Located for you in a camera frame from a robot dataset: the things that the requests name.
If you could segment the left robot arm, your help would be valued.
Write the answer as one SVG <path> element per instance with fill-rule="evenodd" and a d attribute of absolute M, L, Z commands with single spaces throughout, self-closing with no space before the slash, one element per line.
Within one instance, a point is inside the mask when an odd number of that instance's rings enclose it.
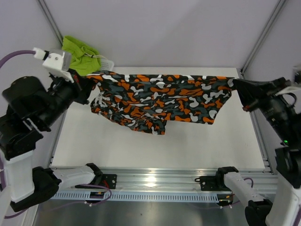
<path fill-rule="evenodd" d="M 73 81 L 53 78 L 45 89 L 40 80 L 25 76 L 14 81 L 2 95 L 8 109 L 0 119 L 0 149 L 4 166 L 2 186 L 9 186 L 10 206 L 15 212 L 52 198 L 72 186 L 98 188 L 102 171 L 93 163 L 67 170 L 33 167 L 36 143 L 73 102 L 87 104 L 95 82 L 72 75 Z"/>

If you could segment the orange camouflage shorts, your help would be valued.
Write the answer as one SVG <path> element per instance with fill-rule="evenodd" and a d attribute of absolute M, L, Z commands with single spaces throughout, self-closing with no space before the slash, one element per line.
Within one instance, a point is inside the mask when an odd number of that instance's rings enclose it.
<path fill-rule="evenodd" d="M 212 125 L 234 90 L 233 78 L 178 74 L 87 76 L 100 93 L 91 111 L 133 131 L 164 135 L 168 121 Z"/>

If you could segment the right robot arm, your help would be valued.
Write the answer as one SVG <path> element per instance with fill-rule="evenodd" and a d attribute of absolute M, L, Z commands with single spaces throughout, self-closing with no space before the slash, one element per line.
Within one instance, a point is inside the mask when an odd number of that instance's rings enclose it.
<path fill-rule="evenodd" d="M 299 226 L 301 224 L 301 115 L 294 99 L 301 89 L 301 81 L 279 78 L 268 82 L 234 80 L 243 110 L 259 109 L 282 141 L 275 150 L 277 192 L 273 202 L 255 192 L 235 167 L 222 167 L 216 172 L 215 186 L 230 189 L 245 208 L 250 226 Z"/>

